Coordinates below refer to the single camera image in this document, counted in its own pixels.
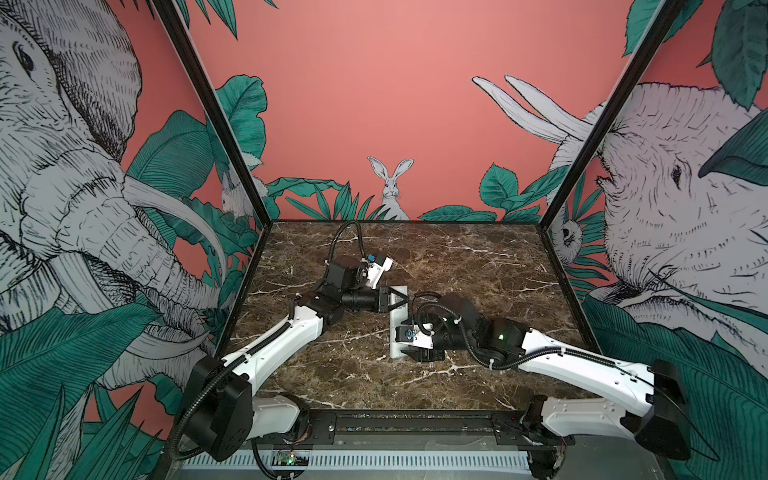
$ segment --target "tropical leaf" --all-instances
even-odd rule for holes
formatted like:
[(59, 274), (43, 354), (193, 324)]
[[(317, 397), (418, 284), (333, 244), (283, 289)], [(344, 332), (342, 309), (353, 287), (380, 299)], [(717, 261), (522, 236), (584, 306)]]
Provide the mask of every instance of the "tropical leaf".
[(317, 206), (320, 207), (320, 212), (325, 218), (331, 218), (331, 210), (328, 207), (328, 200), (320, 188), (315, 185), (315, 194), (317, 196)]
[[(634, 53), (637, 45), (640, 43), (640, 39), (643, 37), (643, 33), (645, 33), (645, 28), (654, 17), (659, 2), (660, 0), (634, 0), (632, 2), (629, 15), (627, 16), (627, 46), (624, 49), (625, 55)], [(680, 14), (670, 26), (664, 41), (672, 38), (690, 20), (702, 2), (703, 0), (687, 0)]]
[(310, 217), (314, 218), (315, 220), (329, 220), (328, 218), (324, 217), (322, 213), (319, 211), (313, 209), (312, 207), (302, 204), (298, 200), (294, 200), (293, 198), (286, 198), (288, 200), (288, 203), (299, 209), (302, 213), (309, 215)]
[[(86, 388), (114, 364), (144, 330), (160, 318), (154, 309), (131, 303), (102, 313), (65, 315), (50, 309), (34, 322), (0, 336), (0, 471), (30, 449), (59, 394), (72, 409)], [(19, 402), (30, 392), (34, 402)]]
[(421, 215), (419, 218), (428, 222), (454, 222), (462, 215), (471, 214), (473, 210), (464, 205), (445, 205)]
[(722, 313), (723, 315), (733, 317), (739, 320), (740, 322), (744, 322), (747, 325), (751, 325), (764, 333), (768, 333), (768, 315), (766, 315), (765, 313), (758, 312), (757, 310), (744, 308), (743, 306), (733, 306), (733, 305), (728, 305), (726, 303), (713, 302), (712, 300), (707, 300), (704, 298), (700, 298), (698, 296), (693, 296), (689, 293), (684, 292), (683, 290), (680, 290), (674, 285), (668, 283), (666, 280), (664, 280), (657, 274), (655, 273), (652, 273), (652, 274), (657, 279), (659, 279), (659, 281), (661, 281), (664, 285), (667, 285), (672, 290), (678, 293), (681, 293), (682, 295), (685, 295), (685, 297), (688, 298), (690, 301), (694, 303), (698, 303), (701, 306), (705, 306), (706, 308), (713, 310), (715, 312)]
[[(737, 356), (685, 329), (635, 323), (614, 305), (586, 296), (581, 304), (605, 355), (677, 367), (686, 389), (688, 417), (713, 446), (718, 462), (692, 452), (672, 462), (707, 480), (763, 478), (768, 471), (768, 380)], [(714, 456), (691, 430), (691, 446)]]
[(538, 222), (538, 211), (540, 207), (526, 208), (524, 210), (515, 210), (504, 215), (504, 222)]
[(576, 218), (581, 218), (582, 215), (585, 215), (592, 207), (594, 207), (595, 202), (598, 201), (598, 198), (600, 198), (602, 194), (603, 189), (600, 187), (592, 192), (592, 194), (587, 197), (587, 200), (584, 200), (584, 203), (582, 203), (578, 208), (578, 211), (576, 212)]
[(163, 404), (168, 415), (176, 415), (181, 405), (181, 389), (167, 375), (159, 373), (149, 379), (154, 384), (154, 398)]
[(459, 222), (495, 222), (496, 214), (493, 212), (470, 212), (468, 214), (461, 215), (458, 219)]
[(144, 142), (126, 175), (173, 198), (188, 198), (213, 167), (205, 125), (179, 110)]
[[(232, 133), (237, 139), (237, 145), (242, 152), (261, 158), (266, 144), (264, 120), (259, 114), (266, 111), (266, 93), (263, 82), (258, 77), (237, 75), (227, 80), (223, 87), (216, 90), (224, 116), (227, 117)], [(211, 127), (208, 133), (211, 144), (220, 145), (219, 137)], [(216, 169), (219, 178), (229, 170), (230, 161), (223, 147), (214, 148)]]
[(585, 280), (579, 280), (577, 278), (569, 278), (568, 282), (571, 284), (572, 287), (580, 288), (582, 290), (587, 290), (588, 292), (591, 292), (592, 290), (597, 288), (597, 286), (592, 285), (591, 283)]
[(480, 182), (480, 198), (489, 207), (502, 208), (502, 201), (518, 194), (518, 176), (492, 164)]
[(596, 253), (605, 253), (605, 245), (590, 245), (589, 247), (582, 247), (579, 251), (579, 255), (594, 255)]
[(219, 15), (221, 21), (230, 29), (232, 35), (237, 38), (237, 20), (232, 0), (208, 0), (210, 7)]
[(720, 336), (720, 334), (719, 334), (718, 332), (715, 332), (715, 334), (714, 334), (714, 336), (712, 337), (712, 339), (710, 340), (710, 342), (712, 342), (712, 343), (714, 343), (715, 345), (719, 346), (721, 349), (724, 349), (724, 350), (726, 350), (726, 351), (728, 351), (728, 352), (731, 352), (731, 353), (732, 353), (732, 354), (734, 354), (735, 356), (737, 356), (737, 357), (739, 357), (740, 359), (742, 359), (744, 362), (747, 362), (747, 363), (749, 363), (749, 362), (746, 360), (746, 358), (744, 358), (744, 355), (742, 355), (742, 354), (741, 354), (741, 352), (740, 352), (739, 350), (737, 350), (736, 348), (734, 348), (734, 347), (733, 347), (733, 345), (731, 345), (730, 343), (726, 342), (726, 341), (725, 341), (725, 339), (724, 339), (722, 336)]
[(572, 266), (564, 266), (563, 268), (565, 268), (568, 275), (576, 278), (599, 278), (601, 280), (608, 280), (605, 275), (591, 268), (574, 268)]
[(586, 180), (587, 175), (582, 174), (578, 182), (576, 183), (576, 191), (574, 192), (574, 204), (573, 204), (573, 215), (571, 215), (573, 218), (578, 218), (576, 216), (576, 213), (579, 210), (579, 206), (581, 205), (581, 195), (584, 193), (584, 181)]
[(535, 202), (537, 199), (535, 192), (528, 192), (526, 194), (512, 195), (509, 198), (502, 201), (502, 208), (506, 213), (513, 210), (517, 210), (520, 207), (525, 207)]
[(45, 476), (48, 474), (48, 467), (51, 464), (51, 458), (53, 458), (56, 438), (61, 428), (61, 420), (66, 413), (64, 411), (64, 397), (64, 385), (62, 384), (51, 413), (48, 414), (42, 430), (40, 430), (38, 437), (32, 443), (32, 447), (16, 471), (13, 480), (45, 480)]
[(573, 264), (580, 266), (596, 266), (597, 268), (601, 268), (607, 272), (611, 271), (611, 269), (608, 268), (608, 265), (605, 265), (602, 262), (598, 262), (595, 259), (591, 259), (590, 257), (576, 257), (576, 260), (573, 262)]
[(751, 108), (768, 68), (768, 8), (726, 0), (715, 24), (712, 69), (733, 101)]
[(699, 178), (719, 172), (768, 187), (768, 110), (742, 127), (699, 169)]
[(541, 178), (528, 185), (520, 195), (533, 194), (532, 199), (538, 200), (539, 198), (549, 195), (555, 188), (560, 187), (565, 179), (565, 175), (568, 174), (568, 165), (557, 167), (554, 170), (550, 170), (544, 174)]
[(131, 424), (136, 401), (141, 390), (136, 392), (116, 413), (106, 421), (94, 438), (83, 449), (78, 460), (67, 474), (66, 480), (100, 480), (118, 456), (121, 442)]
[(368, 213), (368, 206), (370, 205), (371, 200), (373, 200), (373, 195), (368, 197), (368, 200), (363, 202), (360, 210), (357, 212), (357, 216), (355, 217), (356, 220), (365, 220), (366, 214)]
[[(221, 247), (226, 255), (233, 255), (235, 253), (249, 254), (247, 247), (254, 243), (251, 240), (257, 240), (259, 236), (256, 231), (248, 230), (248, 232), (252, 233), (248, 237), (248, 245), (243, 247), (240, 245), (240, 239), (245, 232), (238, 231), (239, 229), (230, 229), (233, 224), (233, 216), (225, 214), (211, 204), (204, 204), (197, 198), (192, 200), (183, 199), (182, 201), (210, 225), (221, 242)], [(176, 231), (176, 235), (178, 235), (179, 238), (182, 238), (193, 245), (200, 243), (207, 252), (212, 251), (213, 247), (195, 227), (192, 227), (184, 220), (180, 220), (168, 214), (161, 214), (161, 216), (168, 226)]]
[(176, 4), (179, 5), (181, 10), (181, 16), (184, 17), (184, 23), (187, 24), (187, 28), (190, 27), (190, 11), (187, 8), (187, 0), (176, 0)]
[(270, 197), (279, 197), (285, 190), (294, 192), (299, 197), (311, 197), (315, 194), (315, 185), (320, 190), (341, 190), (342, 185), (333, 180), (310, 180), (309, 178), (281, 177), (266, 185)]
[(338, 195), (336, 195), (336, 201), (333, 203), (333, 219), (340, 218), (344, 210), (346, 210), (349, 199), (352, 196), (352, 189), (347, 182)]

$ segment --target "sketched animal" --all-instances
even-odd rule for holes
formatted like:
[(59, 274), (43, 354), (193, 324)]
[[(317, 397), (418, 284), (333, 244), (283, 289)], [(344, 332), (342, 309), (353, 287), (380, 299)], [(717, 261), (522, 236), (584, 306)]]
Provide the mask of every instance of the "sketched animal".
[(408, 220), (408, 215), (400, 208), (400, 204), (397, 201), (400, 196), (397, 179), (407, 172), (410, 167), (413, 167), (413, 159), (408, 158), (400, 162), (391, 177), (381, 161), (376, 160), (374, 157), (368, 157), (368, 160), (371, 162), (374, 173), (384, 180), (384, 193), (382, 196), (384, 208), (382, 208), (382, 211), (389, 210), (384, 220)]
[[(516, 124), (561, 142), (551, 168), (571, 164), (602, 106), (579, 120), (531, 85), (513, 77), (507, 82), (543, 119), (485, 79), (475, 79)], [(605, 192), (607, 259), (620, 280), (608, 300), (624, 308), (654, 298), (685, 303), (668, 283), (768, 313), (768, 187), (721, 173), (698, 176), (704, 162), (759, 112), (734, 104), (721, 88), (647, 83), (634, 89), (596, 155), (610, 175), (598, 184)], [(765, 333), (704, 313), (720, 336), (768, 373)], [(654, 318), (677, 323), (669, 316)], [(711, 339), (712, 328), (700, 323), (684, 326)]]

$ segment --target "brown marble surface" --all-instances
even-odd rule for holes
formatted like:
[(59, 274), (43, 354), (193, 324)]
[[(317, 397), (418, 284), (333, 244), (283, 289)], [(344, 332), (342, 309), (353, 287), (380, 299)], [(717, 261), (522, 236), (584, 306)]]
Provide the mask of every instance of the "brown marble surface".
[[(288, 299), (323, 275), (329, 242), (339, 224), (276, 223), (249, 286), (249, 295), (227, 346), (253, 341), (287, 314)], [(396, 262), (383, 285), (410, 293), (461, 292), (487, 316), (527, 323), (555, 339), (583, 346), (534, 227), (501, 224), (365, 223), (367, 252)], [(354, 254), (353, 229), (336, 255)], [(531, 394), (592, 396), (574, 386), (522, 371), (491, 372), (466, 352), (446, 352), (444, 362), (389, 358), (389, 317), (347, 313), (318, 340), (301, 349), (264, 384), (272, 396), (287, 391), (316, 408), (523, 409)]]

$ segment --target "wire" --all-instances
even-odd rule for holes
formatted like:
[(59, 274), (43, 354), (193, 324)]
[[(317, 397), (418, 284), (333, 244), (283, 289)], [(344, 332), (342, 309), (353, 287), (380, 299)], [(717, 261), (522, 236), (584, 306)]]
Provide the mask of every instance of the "wire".
[(200, 405), (203, 403), (206, 397), (208, 397), (211, 392), (218, 388), (219, 384), (222, 383), (229, 376), (229, 374), (235, 370), (235, 368), (246, 362), (251, 355), (272, 343), (277, 337), (282, 335), (289, 328), (290, 323), (285, 322), (279, 329), (272, 333), (272, 335), (256, 344), (253, 348), (248, 349), (243, 355), (237, 357), (232, 363), (224, 367), (221, 372), (219, 372), (210, 382), (208, 382), (207, 385), (205, 385), (205, 387), (203, 387), (200, 393), (197, 394), (197, 397), (195, 397), (195, 399), (192, 401), (187, 411), (184, 412), (184, 414), (181, 416), (181, 419), (173, 429), (172, 435), (168, 439), (168, 453), (173, 460), (186, 460), (187, 458), (192, 458), (195, 455), (199, 455), (200, 453), (204, 452), (202, 447), (196, 447), (185, 452), (179, 450), (181, 436), (184, 434), (184, 430), (192, 420), (192, 416), (200, 408)]
[(269, 470), (266, 469), (266, 466), (264, 465), (264, 462), (261, 460), (261, 455), (259, 455), (259, 447), (256, 444), (256, 439), (251, 439), (250, 440), (250, 447), (253, 450), (253, 457), (256, 459), (256, 465), (259, 466), (259, 470), (264, 474), (264, 476), (266, 476), (270, 480), (277, 480), (278, 478), (296, 478), (299, 475), (301, 475), (304, 472), (306, 472), (306, 469), (304, 469), (304, 470), (299, 470), (298, 473), (291, 472), (288, 476), (285, 476), (285, 475), (279, 475), (279, 476), (278, 475), (274, 475), (272, 472), (270, 472)]
[(627, 370), (625, 370), (625, 369), (622, 369), (622, 368), (621, 368), (620, 366), (618, 366), (618, 365), (616, 365), (616, 366), (615, 366), (615, 368), (616, 368), (618, 371), (620, 371), (620, 372), (624, 373), (625, 375), (629, 375), (631, 378), (635, 378), (635, 379), (638, 379), (638, 380), (640, 380), (642, 383), (645, 383), (646, 385), (649, 385), (649, 386), (650, 386), (652, 389), (654, 389), (654, 391), (655, 391), (655, 392), (659, 392), (661, 395), (663, 395), (663, 396), (667, 397), (667, 400), (669, 400), (669, 401), (672, 403), (672, 405), (674, 406), (674, 408), (676, 408), (676, 409), (677, 409), (677, 411), (678, 411), (678, 412), (680, 412), (680, 414), (683, 416), (683, 418), (685, 419), (685, 421), (686, 421), (686, 422), (688, 422), (688, 425), (690, 425), (690, 427), (691, 427), (692, 429), (694, 429), (694, 431), (695, 431), (695, 432), (696, 432), (696, 434), (699, 436), (699, 438), (701, 439), (701, 441), (702, 441), (702, 442), (704, 442), (704, 444), (707, 446), (707, 448), (708, 448), (709, 450), (711, 450), (711, 451), (712, 451), (712, 453), (713, 453), (713, 454), (715, 454), (715, 456), (716, 456), (717, 458), (713, 458), (713, 457), (710, 457), (709, 455), (707, 455), (707, 454), (705, 454), (705, 453), (699, 452), (698, 450), (696, 450), (696, 449), (695, 449), (695, 448), (693, 448), (693, 447), (690, 447), (690, 449), (691, 449), (692, 451), (694, 451), (694, 452), (698, 453), (699, 455), (703, 456), (704, 458), (708, 458), (709, 460), (712, 460), (713, 462), (719, 462), (719, 461), (720, 461), (720, 454), (718, 454), (718, 453), (717, 453), (717, 450), (715, 450), (714, 448), (712, 448), (712, 445), (710, 445), (710, 443), (707, 441), (707, 439), (705, 439), (705, 438), (704, 438), (704, 435), (702, 435), (702, 433), (699, 431), (699, 429), (696, 427), (696, 425), (694, 425), (694, 423), (693, 423), (693, 422), (691, 422), (691, 420), (688, 418), (688, 415), (686, 415), (686, 414), (685, 414), (685, 412), (684, 412), (684, 411), (683, 411), (683, 409), (682, 409), (682, 408), (681, 408), (681, 407), (680, 407), (680, 406), (677, 404), (677, 402), (675, 402), (674, 400), (672, 400), (672, 398), (671, 398), (669, 395), (667, 395), (667, 393), (666, 393), (664, 390), (657, 388), (657, 387), (656, 387), (656, 386), (655, 386), (653, 383), (651, 383), (651, 382), (648, 382), (646, 379), (642, 379), (640, 376), (637, 376), (637, 375), (632, 375), (632, 374), (631, 374), (631, 373), (629, 373)]
[(330, 264), (331, 260), (333, 260), (333, 251), (336, 249), (336, 242), (339, 241), (339, 238), (341, 238), (344, 230), (346, 230), (351, 225), (354, 225), (355, 229), (357, 230), (357, 244), (360, 248), (360, 258), (366, 258), (366, 249), (362, 244), (362, 228), (360, 227), (360, 222), (357, 220), (349, 220), (342, 223), (342, 226), (339, 227), (338, 231), (336, 231), (336, 235), (334, 236), (333, 240), (331, 240), (331, 246), (328, 248), (328, 264)]

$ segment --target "pink wall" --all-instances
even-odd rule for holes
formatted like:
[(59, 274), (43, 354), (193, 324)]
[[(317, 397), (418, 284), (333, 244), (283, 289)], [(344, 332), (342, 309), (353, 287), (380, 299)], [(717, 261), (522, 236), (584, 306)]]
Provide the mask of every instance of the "pink wall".
[[(276, 10), (235, 0), (238, 38), (188, 3), (214, 87), (237, 74), (264, 80), (267, 143), (256, 176), (350, 181), (365, 199), (383, 187), (368, 156), (390, 173), (413, 158), (398, 185), (414, 220), (446, 204), (493, 210), (478, 195), (493, 163), (514, 171), (521, 190), (547, 172), (557, 146), (514, 125), (471, 79), (512, 93), (504, 76), (513, 75), (583, 117), (627, 61), (631, 1), (306, 0)], [(278, 205), (281, 219), (305, 217), (284, 198)]]

